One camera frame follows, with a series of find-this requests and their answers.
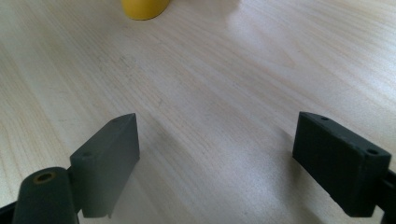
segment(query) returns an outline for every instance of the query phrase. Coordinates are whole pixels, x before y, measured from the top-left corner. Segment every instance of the yellow cup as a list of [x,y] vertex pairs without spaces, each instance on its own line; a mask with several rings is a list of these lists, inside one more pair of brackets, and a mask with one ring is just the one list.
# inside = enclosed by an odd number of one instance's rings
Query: yellow cup
[[160,15],[169,0],[121,0],[125,14],[134,20],[149,20]]

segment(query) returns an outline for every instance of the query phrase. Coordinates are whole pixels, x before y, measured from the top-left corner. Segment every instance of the light wooden tabletop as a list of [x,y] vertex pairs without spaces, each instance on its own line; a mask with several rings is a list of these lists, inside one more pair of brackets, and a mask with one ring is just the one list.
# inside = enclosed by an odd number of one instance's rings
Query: light wooden tabletop
[[81,223],[379,223],[345,215],[291,151],[309,111],[396,154],[395,24],[394,0],[172,0],[151,21],[118,0],[3,0],[0,205],[136,113],[115,217]]

